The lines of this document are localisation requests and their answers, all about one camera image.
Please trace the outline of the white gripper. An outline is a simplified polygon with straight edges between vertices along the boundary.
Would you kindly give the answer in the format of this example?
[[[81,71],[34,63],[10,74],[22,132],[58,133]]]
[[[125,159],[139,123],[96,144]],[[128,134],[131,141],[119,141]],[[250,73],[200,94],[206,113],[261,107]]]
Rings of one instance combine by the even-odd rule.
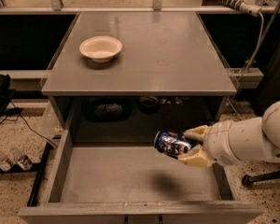
[[[188,139],[203,142],[203,147],[191,149],[178,159],[187,166],[210,167],[213,161],[221,166],[239,165],[240,161],[232,152],[229,142],[230,120],[217,122],[210,126],[202,125],[185,130],[183,135]]]

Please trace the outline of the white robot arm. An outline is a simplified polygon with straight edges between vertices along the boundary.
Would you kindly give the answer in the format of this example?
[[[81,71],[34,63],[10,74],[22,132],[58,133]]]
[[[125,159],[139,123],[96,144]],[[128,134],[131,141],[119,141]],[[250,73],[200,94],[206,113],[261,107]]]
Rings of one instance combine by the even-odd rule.
[[[280,101],[262,117],[225,120],[212,126],[186,130],[187,138],[200,142],[178,160],[188,166],[239,165],[244,161],[280,162]]]

